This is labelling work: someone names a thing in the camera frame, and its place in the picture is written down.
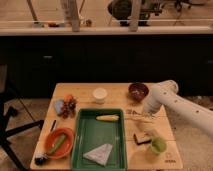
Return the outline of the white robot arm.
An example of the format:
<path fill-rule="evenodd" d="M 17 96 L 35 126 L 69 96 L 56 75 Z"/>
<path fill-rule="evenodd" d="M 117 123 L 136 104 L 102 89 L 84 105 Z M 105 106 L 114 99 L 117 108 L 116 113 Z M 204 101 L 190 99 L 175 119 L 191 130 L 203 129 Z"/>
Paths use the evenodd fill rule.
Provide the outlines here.
<path fill-rule="evenodd" d="M 164 105 L 213 138 L 213 111 L 180 97 L 178 91 L 173 80 L 152 84 L 143 101 L 142 113 L 156 114 Z"/>

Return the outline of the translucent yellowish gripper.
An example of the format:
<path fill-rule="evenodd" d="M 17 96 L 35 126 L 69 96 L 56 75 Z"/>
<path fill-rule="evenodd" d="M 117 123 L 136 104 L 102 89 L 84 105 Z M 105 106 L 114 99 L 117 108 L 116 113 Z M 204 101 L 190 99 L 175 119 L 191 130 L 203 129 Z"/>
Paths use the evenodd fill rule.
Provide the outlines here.
<path fill-rule="evenodd" d="M 155 119 L 149 115 L 139 115 L 137 127 L 139 129 L 139 135 L 145 136 L 148 135 L 150 137 L 158 136 L 158 132 L 154 127 Z"/>

